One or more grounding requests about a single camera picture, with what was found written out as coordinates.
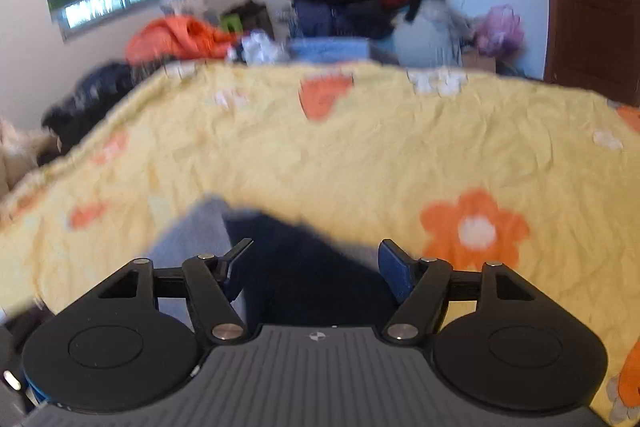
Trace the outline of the white crumpled plastic bag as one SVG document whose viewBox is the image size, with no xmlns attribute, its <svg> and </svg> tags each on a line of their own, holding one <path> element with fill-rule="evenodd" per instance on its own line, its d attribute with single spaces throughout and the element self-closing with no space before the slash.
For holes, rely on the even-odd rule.
<svg viewBox="0 0 640 427">
<path fill-rule="evenodd" d="M 261 30 L 242 36 L 227 52 L 226 62 L 233 64 L 273 65 L 286 63 L 290 57 L 281 43 L 272 40 Z"/>
</svg>

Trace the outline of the dark patterned cloth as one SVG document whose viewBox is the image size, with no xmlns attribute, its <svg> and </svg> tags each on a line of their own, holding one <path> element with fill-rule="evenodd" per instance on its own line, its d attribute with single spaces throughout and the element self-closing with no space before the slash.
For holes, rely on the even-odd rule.
<svg viewBox="0 0 640 427">
<path fill-rule="evenodd" d="M 58 137 L 58 155 L 66 155 L 106 114 L 150 73 L 144 66 L 111 62 L 89 72 L 62 101 L 50 106 L 41 126 Z"/>
</svg>

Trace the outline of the light blue folded blanket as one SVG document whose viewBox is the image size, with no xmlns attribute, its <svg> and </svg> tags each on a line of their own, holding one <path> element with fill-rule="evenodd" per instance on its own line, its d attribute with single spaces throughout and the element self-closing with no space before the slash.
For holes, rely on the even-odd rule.
<svg viewBox="0 0 640 427">
<path fill-rule="evenodd" d="M 292 62 L 336 64 L 367 61 L 372 48 L 367 39 L 303 38 L 290 40 L 286 52 Z"/>
</svg>

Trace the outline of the purple plastic bag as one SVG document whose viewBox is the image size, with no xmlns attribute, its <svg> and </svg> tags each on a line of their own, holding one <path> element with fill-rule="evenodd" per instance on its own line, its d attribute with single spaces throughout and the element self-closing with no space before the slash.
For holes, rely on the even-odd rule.
<svg viewBox="0 0 640 427">
<path fill-rule="evenodd" d="M 474 23 L 474 43 L 480 55 L 506 57 L 518 53 L 524 42 L 521 17 L 510 4 L 493 6 Z"/>
</svg>

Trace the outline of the orange plastic bag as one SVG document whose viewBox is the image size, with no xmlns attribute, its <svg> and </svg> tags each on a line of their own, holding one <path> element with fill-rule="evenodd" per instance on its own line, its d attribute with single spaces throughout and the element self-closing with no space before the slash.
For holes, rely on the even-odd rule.
<svg viewBox="0 0 640 427">
<path fill-rule="evenodd" d="M 165 55 L 179 61 L 223 60 L 241 39 L 191 15 L 171 15 L 152 20 L 127 43 L 126 61 L 141 64 Z"/>
</svg>

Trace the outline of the yellow floral quilt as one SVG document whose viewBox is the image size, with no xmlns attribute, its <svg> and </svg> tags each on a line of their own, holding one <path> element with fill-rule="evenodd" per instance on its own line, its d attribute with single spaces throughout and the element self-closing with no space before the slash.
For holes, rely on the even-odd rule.
<svg viewBox="0 0 640 427">
<path fill-rule="evenodd" d="M 604 342 L 594 407 L 639 416 L 639 113 L 467 72 L 372 63 L 158 72 L 1 204 L 1 306 L 58 311 L 208 196 L 334 241 L 509 265 Z"/>
</svg>

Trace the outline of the navy and grey knit sweater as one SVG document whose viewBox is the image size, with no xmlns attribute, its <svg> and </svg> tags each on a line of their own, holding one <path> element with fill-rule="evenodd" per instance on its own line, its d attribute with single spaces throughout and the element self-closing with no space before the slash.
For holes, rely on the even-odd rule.
<svg viewBox="0 0 640 427">
<path fill-rule="evenodd" d="M 224 255 L 253 239 L 250 278 L 232 307 L 249 329 L 260 324 L 373 326 L 382 329 L 398 302 L 378 273 L 378 248 L 330 239 L 304 222 L 292 225 L 218 197 L 199 202 L 146 255 L 178 268 L 197 255 Z"/>
</svg>

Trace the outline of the white crumpled garment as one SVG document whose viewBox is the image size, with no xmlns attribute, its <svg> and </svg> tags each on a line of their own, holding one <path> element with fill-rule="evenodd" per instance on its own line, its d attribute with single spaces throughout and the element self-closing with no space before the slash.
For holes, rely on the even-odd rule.
<svg viewBox="0 0 640 427">
<path fill-rule="evenodd" d="M 46 130 L 20 130 L 1 118 L 1 197 L 38 167 L 38 156 L 58 149 L 58 138 Z"/>
</svg>

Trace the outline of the brown wooden door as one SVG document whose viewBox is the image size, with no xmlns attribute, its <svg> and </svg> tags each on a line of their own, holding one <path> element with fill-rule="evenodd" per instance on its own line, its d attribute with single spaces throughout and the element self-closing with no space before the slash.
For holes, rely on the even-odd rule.
<svg viewBox="0 0 640 427">
<path fill-rule="evenodd" d="M 549 0 L 544 80 L 639 104 L 639 0 Z"/>
</svg>

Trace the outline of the cardboard box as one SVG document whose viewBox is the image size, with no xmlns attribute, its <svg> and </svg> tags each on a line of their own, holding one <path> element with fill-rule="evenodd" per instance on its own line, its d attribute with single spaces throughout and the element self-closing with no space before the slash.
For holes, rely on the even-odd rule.
<svg viewBox="0 0 640 427">
<path fill-rule="evenodd" d="M 481 72 L 496 72 L 496 59 L 479 54 L 477 50 L 467 50 L 461 53 L 462 67 L 465 69 L 480 70 Z"/>
</svg>

